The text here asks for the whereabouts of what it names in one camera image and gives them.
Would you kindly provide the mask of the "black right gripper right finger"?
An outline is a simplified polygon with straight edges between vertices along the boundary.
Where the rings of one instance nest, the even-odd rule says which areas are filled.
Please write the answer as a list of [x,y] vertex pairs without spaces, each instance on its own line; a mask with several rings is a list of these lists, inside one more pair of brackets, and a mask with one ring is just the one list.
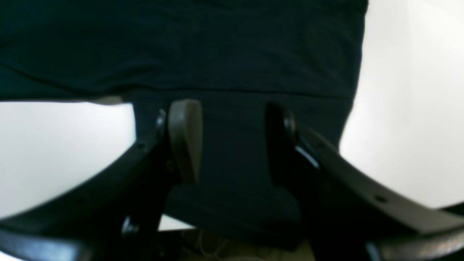
[[297,200],[315,260],[463,260],[463,212],[381,185],[280,104],[266,106],[266,146],[272,182]]

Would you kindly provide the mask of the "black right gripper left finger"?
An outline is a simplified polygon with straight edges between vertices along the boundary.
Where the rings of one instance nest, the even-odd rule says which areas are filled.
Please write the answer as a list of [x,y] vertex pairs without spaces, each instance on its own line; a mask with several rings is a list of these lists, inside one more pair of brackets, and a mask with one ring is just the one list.
[[24,261],[155,261],[174,185],[198,182],[202,103],[172,102],[116,162],[75,189],[1,221],[1,251]]

